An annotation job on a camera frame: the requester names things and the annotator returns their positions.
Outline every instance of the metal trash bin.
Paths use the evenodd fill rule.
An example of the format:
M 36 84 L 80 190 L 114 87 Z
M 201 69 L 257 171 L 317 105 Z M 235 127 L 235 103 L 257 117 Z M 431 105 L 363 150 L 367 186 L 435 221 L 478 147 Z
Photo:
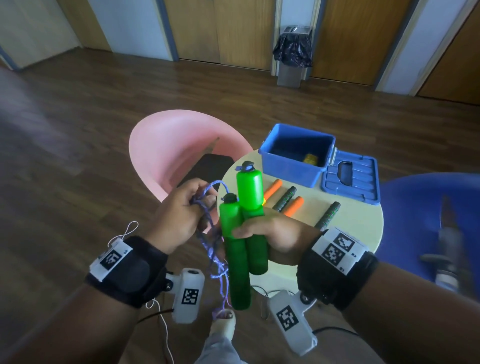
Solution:
M 300 87 L 303 69 L 311 67 L 312 64 L 312 32 L 310 27 L 285 27 L 280 33 L 273 53 L 275 59 L 279 61 L 276 84 L 286 87 Z

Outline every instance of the black garbage bag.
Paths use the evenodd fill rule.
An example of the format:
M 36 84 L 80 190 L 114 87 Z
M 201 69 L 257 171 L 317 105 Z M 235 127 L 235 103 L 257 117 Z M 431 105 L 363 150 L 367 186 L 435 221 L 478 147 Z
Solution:
M 273 56 L 276 61 L 291 67 L 312 66 L 312 31 L 309 34 L 294 33 L 296 26 L 288 26 L 280 34 Z

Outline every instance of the pink plastic chair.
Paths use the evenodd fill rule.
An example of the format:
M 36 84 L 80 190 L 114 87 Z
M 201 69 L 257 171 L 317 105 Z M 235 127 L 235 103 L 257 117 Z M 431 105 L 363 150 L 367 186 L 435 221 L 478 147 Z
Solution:
M 237 161 L 253 151 L 239 132 L 213 116 L 191 110 L 161 111 L 132 130 L 130 159 L 145 186 L 163 201 L 217 138 L 213 154 Z

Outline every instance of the blue box lid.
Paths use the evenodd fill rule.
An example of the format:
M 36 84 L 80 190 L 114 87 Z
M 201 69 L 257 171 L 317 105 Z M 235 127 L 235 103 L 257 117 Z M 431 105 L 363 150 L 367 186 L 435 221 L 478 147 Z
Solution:
M 333 163 L 322 173 L 320 188 L 329 194 L 378 205 L 380 184 L 377 160 L 338 150 Z

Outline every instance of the hand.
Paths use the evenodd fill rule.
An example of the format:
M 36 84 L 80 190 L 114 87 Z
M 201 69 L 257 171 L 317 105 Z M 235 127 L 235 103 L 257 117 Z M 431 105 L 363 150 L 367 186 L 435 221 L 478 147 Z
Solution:
M 269 259 L 279 264 L 295 266 L 303 252 L 320 236 L 313 226 L 289 218 L 270 208 L 264 208 L 265 216 L 250 218 L 232 231 L 235 238 L 265 235 L 270 244 Z
M 145 240 L 165 254 L 171 254 L 195 233 L 197 227 L 204 230 L 201 219 L 204 211 L 199 205 L 190 205 L 194 195 L 201 194 L 208 182 L 194 178 L 175 188 L 158 208 L 150 227 L 144 234 Z M 208 207 L 215 204 L 217 191 L 208 190 L 202 200 Z

